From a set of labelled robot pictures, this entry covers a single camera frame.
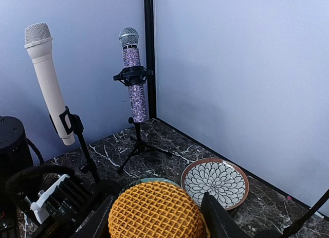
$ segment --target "marble surface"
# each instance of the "marble surface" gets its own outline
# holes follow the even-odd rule
[[[216,157],[190,139],[174,131],[160,121],[151,120],[142,124],[142,139],[163,150],[174,153],[167,157],[157,152],[133,157],[122,174],[118,174],[119,166],[131,152],[135,136],[133,127],[101,139],[89,145],[89,151],[95,160],[100,177],[112,179],[124,187],[139,178],[162,177],[180,183],[180,176],[187,165],[207,157]],[[74,168],[84,182],[93,182],[90,174],[82,174],[78,166],[84,162],[80,149],[50,161],[51,164]],[[248,176],[249,195],[245,202],[232,213],[235,222],[250,236],[265,229],[277,229],[280,232],[305,212],[302,206]],[[35,230],[23,214],[20,214],[22,237],[29,237]],[[329,238],[329,222],[313,216],[299,231],[292,236],[298,238]]]

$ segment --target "tripod leg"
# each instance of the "tripod leg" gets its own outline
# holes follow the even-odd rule
[[[149,148],[149,149],[151,149],[152,151],[156,151],[156,152],[160,152],[160,153],[163,153],[163,154],[165,154],[166,156],[169,156],[169,157],[172,157],[173,156],[173,154],[172,153],[170,153],[170,152],[167,152],[167,151],[165,151],[165,150],[162,150],[162,149],[159,149],[159,148],[157,148],[157,147],[154,147],[154,146],[152,146],[152,145],[149,145],[149,144],[145,144],[144,145],[146,148]]]
[[[135,151],[137,151],[138,147],[135,146],[135,148],[133,149],[133,151],[129,154],[129,156],[127,157],[127,159],[123,162],[123,164],[121,165],[121,167],[118,169],[118,173],[122,173],[124,166],[127,164],[127,162],[129,161],[129,159],[132,156],[135,156]]]

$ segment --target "black and white patterned plate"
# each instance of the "black and white patterned plate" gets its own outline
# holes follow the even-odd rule
[[[181,187],[199,206],[204,193],[209,192],[226,210],[231,210],[246,199],[249,182],[236,165],[219,158],[204,158],[186,167]]]

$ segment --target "tripod stand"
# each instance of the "tripod stand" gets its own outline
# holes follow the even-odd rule
[[[172,156],[172,154],[170,152],[167,152],[167,151],[164,151],[162,149],[156,148],[156,147],[142,141],[142,139],[140,137],[140,123],[139,122],[134,122],[134,119],[132,117],[129,117],[128,122],[129,122],[129,124],[134,124],[134,126],[135,126],[136,139],[133,138],[133,137],[130,138],[131,140],[135,141],[135,145],[134,145],[134,149],[132,150],[132,152],[129,154],[127,159],[124,161],[124,163],[118,169],[119,173],[121,173],[123,171],[123,168],[127,164],[127,162],[129,161],[129,159],[131,159],[133,156],[136,156],[136,155],[141,155],[141,154],[148,153],[148,152],[160,152],[160,153],[163,153],[163,154],[165,154],[169,157]]]

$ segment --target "white wall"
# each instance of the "white wall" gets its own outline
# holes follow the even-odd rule
[[[37,22],[49,26],[62,94],[80,115],[86,141],[128,127],[128,91],[113,76],[123,68],[118,36],[124,27],[139,32],[145,65],[143,0],[0,0],[0,115],[21,119],[28,138],[49,159],[79,144],[65,147],[54,132],[24,49],[24,30]]]
[[[313,205],[329,187],[328,4],[156,0],[159,118]]]

